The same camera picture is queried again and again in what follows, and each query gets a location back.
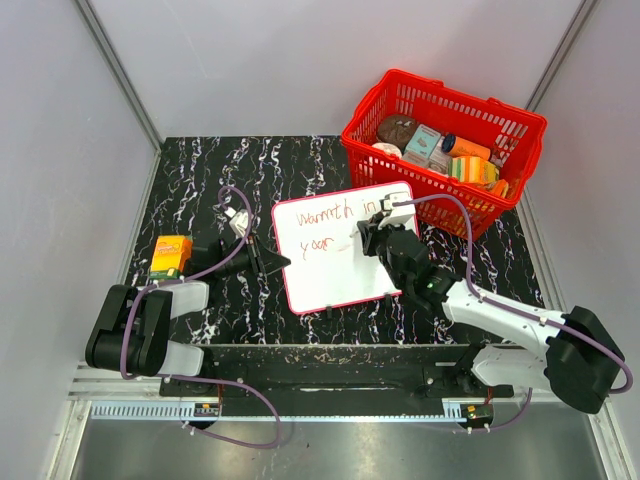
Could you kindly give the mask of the pink framed whiteboard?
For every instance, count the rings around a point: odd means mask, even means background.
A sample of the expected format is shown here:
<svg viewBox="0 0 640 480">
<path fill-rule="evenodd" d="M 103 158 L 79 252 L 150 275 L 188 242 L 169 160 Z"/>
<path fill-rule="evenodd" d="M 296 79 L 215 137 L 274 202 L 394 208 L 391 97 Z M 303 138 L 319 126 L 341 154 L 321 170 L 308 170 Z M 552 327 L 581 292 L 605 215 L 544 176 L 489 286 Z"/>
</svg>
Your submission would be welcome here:
<svg viewBox="0 0 640 480">
<path fill-rule="evenodd" d="M 358 221 L 381 211 L 389 193 L 413 192 L 404 181 L 282 201 L 272 208 L 279 253 L 291 260 L 283 277 L 290 310 L 320 312 L 397 296 L 384 266 L 363 255 L 360 235 L 350 238 Z"/>
</svg>

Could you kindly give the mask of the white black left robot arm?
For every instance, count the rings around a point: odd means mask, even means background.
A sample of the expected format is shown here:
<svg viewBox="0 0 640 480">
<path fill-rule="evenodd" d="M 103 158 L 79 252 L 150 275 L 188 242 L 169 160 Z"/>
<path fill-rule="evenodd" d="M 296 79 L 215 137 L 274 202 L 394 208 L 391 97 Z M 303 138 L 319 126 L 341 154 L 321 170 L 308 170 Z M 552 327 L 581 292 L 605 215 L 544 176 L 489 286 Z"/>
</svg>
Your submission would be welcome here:
<svg viewBox="0 0 640 480">
<path fill-rule="evenodd" d="M 167 279 L 155 278 L 151 288 L 110 287 L 85 348 L 88 366 L 127 377 L 182 376 L 182 384 L 199 396 L 214 389 L 217 373 L 204 363 L 204 350 L 170 340 L 171 321 L 209 308 L 219 281 L 238 273 L 266 277 L 291 260 L 254 234 L 230 245 L 184 240 L 185 249 L 172 258 L 183 265 L 167 269 Z"/>
</svg>

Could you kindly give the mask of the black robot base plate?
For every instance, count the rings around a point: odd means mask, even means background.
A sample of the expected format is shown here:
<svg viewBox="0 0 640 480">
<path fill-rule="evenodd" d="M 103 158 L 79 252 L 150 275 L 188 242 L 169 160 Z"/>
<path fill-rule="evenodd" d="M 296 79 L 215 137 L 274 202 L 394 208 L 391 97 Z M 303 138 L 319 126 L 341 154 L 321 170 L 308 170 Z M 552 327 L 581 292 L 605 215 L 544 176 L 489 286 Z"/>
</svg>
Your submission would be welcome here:
<svg viewBox="0 0 640 480">
<path fill-rule="evenodd" d="M 213 345 L 208 378 L 247 384 L 283 417 L 436 416 L 446 399 L 507 398 L 471 372 L 475 345 Z"/>
</svg>

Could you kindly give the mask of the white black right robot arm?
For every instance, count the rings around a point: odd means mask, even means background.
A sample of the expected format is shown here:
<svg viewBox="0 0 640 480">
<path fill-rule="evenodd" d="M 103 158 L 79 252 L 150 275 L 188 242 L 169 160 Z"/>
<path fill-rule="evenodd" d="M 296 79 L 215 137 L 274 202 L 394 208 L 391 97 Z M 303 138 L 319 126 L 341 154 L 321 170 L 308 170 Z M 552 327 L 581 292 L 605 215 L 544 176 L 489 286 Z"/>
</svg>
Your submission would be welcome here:
<svg viewBox="0 0 640 480">
<path fill-rule="evenodd" d="M 463 394 L 520 385 L 550 391 L 587 414 L 598 413 L 613 394 L 624 356 L 591 310 L 546 310 L 477 288 L 432 263 L 418 235 L 383 213 L 358 222 L 356 230 L 364 255 L 377 258 L 394 287 L 427 315 L 510 341 L 508 347 L 480 348 L 456 369 Z"/>
</svg>

